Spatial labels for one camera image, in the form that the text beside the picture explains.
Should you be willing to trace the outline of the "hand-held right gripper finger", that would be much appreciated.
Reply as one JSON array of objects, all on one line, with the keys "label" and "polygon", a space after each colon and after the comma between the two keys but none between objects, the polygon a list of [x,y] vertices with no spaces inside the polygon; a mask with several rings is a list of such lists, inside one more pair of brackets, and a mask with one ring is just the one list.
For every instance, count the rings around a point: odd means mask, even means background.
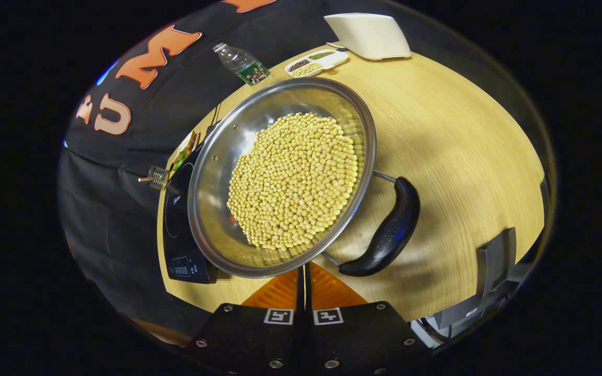
[{"label": "hand-held right gripper finger", "polygon": [[221,304],[191,343],[191,358],[212,375],[294,375],[304,321],[304,267],[291,309]]},{"label": "hand-held right gripper finger", "polygon": [[304,266],[304,374],[402,375],[428,347],[387,301],[314,310]]}]

